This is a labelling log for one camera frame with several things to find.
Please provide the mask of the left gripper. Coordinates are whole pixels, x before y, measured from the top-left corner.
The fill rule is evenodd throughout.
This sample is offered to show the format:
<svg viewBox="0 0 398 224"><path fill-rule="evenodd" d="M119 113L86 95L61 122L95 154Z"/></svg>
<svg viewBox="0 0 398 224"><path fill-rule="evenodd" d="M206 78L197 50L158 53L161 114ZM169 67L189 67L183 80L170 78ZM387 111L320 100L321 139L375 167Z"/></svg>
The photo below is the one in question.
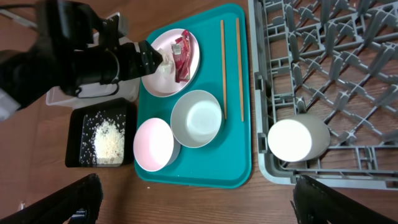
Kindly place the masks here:
<svg viewBox="0 0 398 224"><path fill-rule="evenodd" d="M163 62L162 55L146 40L120 45L116 56L121 81L152 75Z"/></svg>

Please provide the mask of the pink bowl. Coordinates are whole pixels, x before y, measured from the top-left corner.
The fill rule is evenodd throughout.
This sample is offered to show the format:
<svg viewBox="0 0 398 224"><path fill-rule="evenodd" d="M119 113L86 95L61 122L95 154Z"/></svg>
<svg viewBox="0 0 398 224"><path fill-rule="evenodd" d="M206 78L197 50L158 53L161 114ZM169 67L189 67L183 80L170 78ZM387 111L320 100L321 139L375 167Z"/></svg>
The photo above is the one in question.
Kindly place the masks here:
<svg viewBox="0 0 398 224"><path fill-rule="evenodd" d="M137 129L133 151L136 162L148 172L157 172L171 165L178 157L181 144L171 127L160 118L151 118Z"/></svg>

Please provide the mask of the white tissue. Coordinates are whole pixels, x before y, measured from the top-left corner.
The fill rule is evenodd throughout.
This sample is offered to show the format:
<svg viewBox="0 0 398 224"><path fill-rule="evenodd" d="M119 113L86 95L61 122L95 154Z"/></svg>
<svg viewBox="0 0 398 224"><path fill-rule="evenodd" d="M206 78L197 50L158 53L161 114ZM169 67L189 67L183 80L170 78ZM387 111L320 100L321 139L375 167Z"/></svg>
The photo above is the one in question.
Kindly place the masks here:
<svg viewBox="0 0 398 224"><path fill-rule="evenodd" d="M158 53L162 56L162 62L158 66L158 71L161 75L171 75L174 72L174 58L172 52L165 51L164 49L160 48Z"/></svg>

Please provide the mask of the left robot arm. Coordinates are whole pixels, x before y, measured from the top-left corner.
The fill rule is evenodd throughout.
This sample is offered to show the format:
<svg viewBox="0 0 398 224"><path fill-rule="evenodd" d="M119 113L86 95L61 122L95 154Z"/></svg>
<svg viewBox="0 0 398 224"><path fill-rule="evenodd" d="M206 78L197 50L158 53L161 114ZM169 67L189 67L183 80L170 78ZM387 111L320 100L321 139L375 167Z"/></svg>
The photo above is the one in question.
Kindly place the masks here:
<svg viewBox="0 0 398 224"><path fill-rule="evenodd" d="M163 58L148 41L120 44L127 34L120 15L100 18L75 1L38 1L32 6L39 36L26 52L1 51L1 120L58 86L79 97L82 85L118 85L151 75Z"/></svg>

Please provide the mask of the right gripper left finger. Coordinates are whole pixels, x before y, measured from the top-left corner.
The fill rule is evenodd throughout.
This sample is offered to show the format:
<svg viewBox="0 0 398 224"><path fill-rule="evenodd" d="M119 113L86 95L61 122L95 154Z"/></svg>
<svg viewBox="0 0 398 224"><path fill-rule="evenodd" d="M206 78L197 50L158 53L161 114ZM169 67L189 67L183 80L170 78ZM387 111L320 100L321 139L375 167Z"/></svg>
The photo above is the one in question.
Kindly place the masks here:
<svg viewBox="0 0 398 224"><path fill-rule="evenodd" d="M1 219L1 223L95 223L102 200L100 178L97 174L89 174Z"/></svg>

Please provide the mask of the white cup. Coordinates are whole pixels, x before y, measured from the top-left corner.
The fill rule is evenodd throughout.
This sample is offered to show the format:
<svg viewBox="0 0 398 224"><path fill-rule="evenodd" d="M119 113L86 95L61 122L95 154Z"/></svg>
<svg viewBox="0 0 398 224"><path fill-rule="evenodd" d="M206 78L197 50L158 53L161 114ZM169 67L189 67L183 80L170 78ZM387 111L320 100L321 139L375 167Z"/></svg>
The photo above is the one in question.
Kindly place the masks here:
<svg viewBox="0 0 398 224"><path fill-rule="evenodd" d="M330 141L328 126L310 114L296 114L276 122L267 137L273 155L285 162L317 158L327 150Z"/></svg>

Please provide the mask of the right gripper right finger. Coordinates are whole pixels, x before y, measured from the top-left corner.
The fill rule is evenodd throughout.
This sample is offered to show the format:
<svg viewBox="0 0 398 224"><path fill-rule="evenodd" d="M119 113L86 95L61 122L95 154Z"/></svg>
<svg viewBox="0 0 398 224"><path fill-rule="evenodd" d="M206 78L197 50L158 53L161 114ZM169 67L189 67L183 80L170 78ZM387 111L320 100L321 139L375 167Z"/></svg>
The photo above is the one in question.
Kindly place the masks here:
<svg viewBox="0 0 398 224"><path fill-rule="evenodd" d="M299 224L397 224L307 175L297 179L291 204Z"/></svg>

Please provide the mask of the red snack wrapper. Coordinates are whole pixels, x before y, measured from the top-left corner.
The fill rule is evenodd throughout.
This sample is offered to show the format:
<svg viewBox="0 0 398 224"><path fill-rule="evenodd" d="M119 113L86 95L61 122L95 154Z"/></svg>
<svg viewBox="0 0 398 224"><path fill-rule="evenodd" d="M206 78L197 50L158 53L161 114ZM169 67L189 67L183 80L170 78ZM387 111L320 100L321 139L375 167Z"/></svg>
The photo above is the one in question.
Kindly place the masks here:
<svg viewBox="0 0 398 224"><path fill-rule="evenodd" d="M190 32L184 30L181 36L172 44L172 55L175 62L175 81L187 82L190 79L190 63L192 50L190 46Z"/></svg>

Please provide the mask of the rice pile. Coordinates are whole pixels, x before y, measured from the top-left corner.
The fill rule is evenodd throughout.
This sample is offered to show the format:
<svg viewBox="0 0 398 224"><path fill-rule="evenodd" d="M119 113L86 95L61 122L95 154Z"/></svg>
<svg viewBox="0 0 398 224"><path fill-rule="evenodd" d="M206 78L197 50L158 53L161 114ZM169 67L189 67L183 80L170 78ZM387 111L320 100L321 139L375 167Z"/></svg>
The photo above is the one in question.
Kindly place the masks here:
<svg viewBox="0 0 398 224"><path fill-rule="evenodd" d="M83 167L117 167L124 160L126 115L99 110L83 117L79 163Z"/></svg>

